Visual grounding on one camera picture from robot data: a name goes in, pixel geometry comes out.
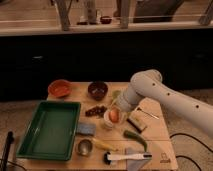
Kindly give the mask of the beige wooden gripper finger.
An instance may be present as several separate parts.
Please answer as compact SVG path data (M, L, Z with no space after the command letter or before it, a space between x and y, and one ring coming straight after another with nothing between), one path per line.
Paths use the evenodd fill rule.
M119 113L119 123L120 124L123 124L127 118L128 118L128 114L126 112Z

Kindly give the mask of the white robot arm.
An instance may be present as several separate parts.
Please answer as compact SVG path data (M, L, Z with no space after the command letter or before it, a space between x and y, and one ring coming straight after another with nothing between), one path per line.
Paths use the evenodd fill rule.
M135 73L128 87L116 98L116 105L122 111L130 112L145 97L177 112L213 138L213 106L166 87L158 70L150 69Z

